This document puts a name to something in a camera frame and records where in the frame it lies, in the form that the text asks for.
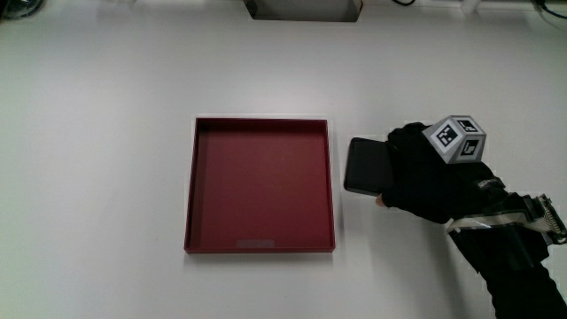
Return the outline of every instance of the black glove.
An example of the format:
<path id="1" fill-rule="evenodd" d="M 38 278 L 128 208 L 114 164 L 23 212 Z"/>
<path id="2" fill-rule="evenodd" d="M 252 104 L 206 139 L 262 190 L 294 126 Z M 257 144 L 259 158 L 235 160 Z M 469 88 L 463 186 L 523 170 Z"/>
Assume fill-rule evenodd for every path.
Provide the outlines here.
<path id="1" fill-rule="evenodd" d="M 484 163 L 446 164 L 422 134 L 426 128 L 410 123 L 388 135 L 395 184 L 382 194 L 386 206 L 445 223 L 506 197 L 504 184 Z M 500 190 L 496 196 L 494 189 Z"/>

